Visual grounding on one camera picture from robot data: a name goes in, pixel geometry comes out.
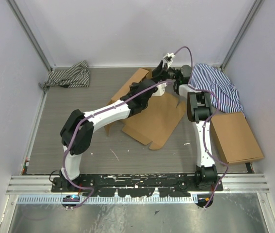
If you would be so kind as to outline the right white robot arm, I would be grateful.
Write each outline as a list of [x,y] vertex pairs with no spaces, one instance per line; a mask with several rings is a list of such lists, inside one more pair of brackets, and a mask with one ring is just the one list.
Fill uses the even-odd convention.
[[210,93],[190,84],[192,68],[183,65],[172,68],[169,62],[160,61],[152,70],[152,80],[156,83],[173,81],[174,92],[187,100],[187,118],[194,127],[197,162],[194,184],[200,191],[207,191],[217,182],[217,168],[212,158],[210,143],[210,117],[213,115]]

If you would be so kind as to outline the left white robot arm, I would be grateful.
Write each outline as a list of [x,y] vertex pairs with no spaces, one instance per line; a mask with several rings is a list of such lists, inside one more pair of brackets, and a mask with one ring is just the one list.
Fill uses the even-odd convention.
[[89,148],[93,134],[115,121],[134,116],[148,106],[152,96],[162,96],[165,84],[151,79],[132,83],[128,93],[115,102],[89,112],[73,111],[60,131],[64,158],[61,174],[64,177],[62,187],[70,193],[78,190],[80,181],[80,163],[82,154]]

